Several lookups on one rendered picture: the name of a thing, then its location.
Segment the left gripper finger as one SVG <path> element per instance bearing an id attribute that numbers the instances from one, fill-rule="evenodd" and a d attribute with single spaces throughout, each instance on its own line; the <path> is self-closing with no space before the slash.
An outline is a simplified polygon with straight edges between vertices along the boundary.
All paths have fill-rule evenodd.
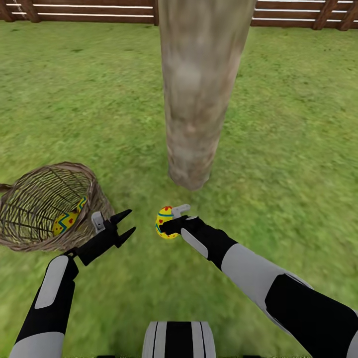
<path id="1" fill-rule="evenodd" d="M 125 232 L 124 234 L 120 235 L 120 241 L 122 244 L 125 243 L 125 241 L 133 234 L 133 232 L 136 230 L 136 227 L 133 227 L 129 231 Z"/>
<path id="2" fill-rule="evenodd" d="M 132 212 L 132 209 L 128 209 L 124 212 L 121 212 L 117 215 L 113 215 L 110 217 L 110 222 L 116 227 L 117 229 L 117 224 L 122 221 L 130 212 Z"/>

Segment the wicker basket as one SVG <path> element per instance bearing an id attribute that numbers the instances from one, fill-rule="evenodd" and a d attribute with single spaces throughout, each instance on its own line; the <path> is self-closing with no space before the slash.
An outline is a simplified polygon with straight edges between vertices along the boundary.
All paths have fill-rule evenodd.
<path id="1" fill-rule="evenodd" d="M 16 190 L 17 194 L 13 196 Z M 91 215 L 100 211 L 104 221 L 110 221 L 110 217 L 116 215 L 115 209 L 98 183 L 94 172 L 89 166 L 82 163 L 62 162 L 44 165 L 33 169 L 21 178 L 15 180 L 12 185 L 0 183 L 0 193 L 7 192 L 0 197 L 0 245 L 8 247 L 14 252 L 35 251 L 62 251 L 66 252 L 73 247 L 80 248 L 97 235 L 91 221 Z M 59 235 L 53 234 L 55 219 L 66 212 L 77 212 L 80 199 L 87 196 L 87 200 L 78 213 L 72 226 Z M 28 207 L 28 210 L 25 208 Z M 12 222 L 17 210 L 18 214 Z M 31 216 L 31 225 L 22 224 L 20 212 L 25 211 L 24 223 Z M 6 220 L 6 215 L 8 218 Z M 36 227 L 32 223 L 36 217 Z M 16 219 L 18 218 L 18 223 Z M 46 219 L 46 225 L 42 220 Z M 23 221 L 22 219 L 22 221 Z M 49 224 L 51 221 L 51 231 Z M 80 225 L 83 232 L 80 231 Z M 18 235 L 15 231 L 18 225 Z M 22 237 L 22 227 L 27 229 L 30 236 Z M 45 230 L 46 226 L 46 230 Z M 7 231 L 7 234 L 4 232 Z M 24 232 L 23 232 L 24 233 Z M 25 233 L 24 233 L 25 234 Z"/>

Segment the easter egg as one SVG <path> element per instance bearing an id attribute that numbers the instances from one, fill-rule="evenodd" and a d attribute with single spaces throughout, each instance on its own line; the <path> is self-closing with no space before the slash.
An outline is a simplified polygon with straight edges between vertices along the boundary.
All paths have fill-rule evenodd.
<path id="1" fill-rule="evenodd" d="M 80 199 L 77 206 L 77 213 L 79 213 L 82 210 L 82 207 L 84 206 L 86 200 L 87 200 L 87 196 L 84 196 L 82 199 Z"/>
<path id="2" fill-rule="evenodd" d="M 171 206 L 166 206 L 164 207 L 158 214 L 157 219 L 156 219 L 156 230 L 158 232 L 158 234 L 163 237 L 164 239 L 172 239 L 176 236 L 178 236 L 178 233 L 173 233 L 170 235 L 167 235 L 165 232 L 161 232 L 159 226 L 163 225 L 165 222 L 170 221 L 173 219 L 173 215 L 171 214 L 171 210 L 173 207 Z"/>
<path id="3" fill-rule="evenodd" d="M 53 223 L 54 236 L 61 234 L 72 226 L 78 216 L 77 212 L 66 212 L 59 215 Z"/>

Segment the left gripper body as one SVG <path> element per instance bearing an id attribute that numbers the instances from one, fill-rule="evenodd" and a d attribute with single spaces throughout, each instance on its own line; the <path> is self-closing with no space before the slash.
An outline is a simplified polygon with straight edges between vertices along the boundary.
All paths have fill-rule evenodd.
<path id="1" fill-rule="evenodd" d="M 114 245 L 117 248 L 122 246 L 116 227 L 108 220 L 104 221 L 103 224 L 105 230 L 88 241 L 98 256 L 101 256 Z"/>

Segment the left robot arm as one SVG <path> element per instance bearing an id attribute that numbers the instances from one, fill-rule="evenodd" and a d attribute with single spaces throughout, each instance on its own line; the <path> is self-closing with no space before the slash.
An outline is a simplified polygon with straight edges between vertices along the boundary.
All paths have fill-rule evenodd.
<path id="1" fill-rule="evenodd" d="M 52 259 L 8 358 L 61 358 L 76 286 L 73 280 L 79 274 L 73 258 L 79 256 L 88 266 L 112 246 L 120 248 L 136 230 L 133 227 L 118 237 L 117 224 L 130 212 L 113 215 L 110 221 L 104 221 L 100 211 L 94 212 L 91 221 L 97 235 Z"/>

